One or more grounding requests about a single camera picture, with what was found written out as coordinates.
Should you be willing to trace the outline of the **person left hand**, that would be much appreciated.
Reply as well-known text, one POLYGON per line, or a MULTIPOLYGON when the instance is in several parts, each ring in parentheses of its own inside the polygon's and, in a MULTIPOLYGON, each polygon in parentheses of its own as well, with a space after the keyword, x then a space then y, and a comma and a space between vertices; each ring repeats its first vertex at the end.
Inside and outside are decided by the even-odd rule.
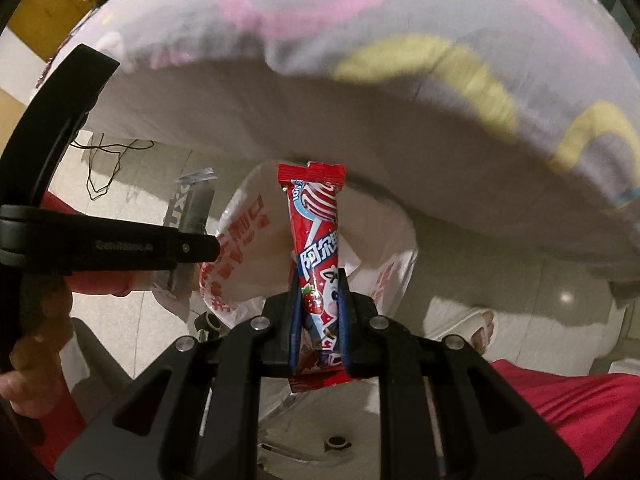
POLYGON ((72 339, 73 296, 64 278, 45 281, 38 290, 43 320, 14 344, 13 370, 1 375, 1 397, 16 414, 46 416, 64 396, 60 353, 72 339))

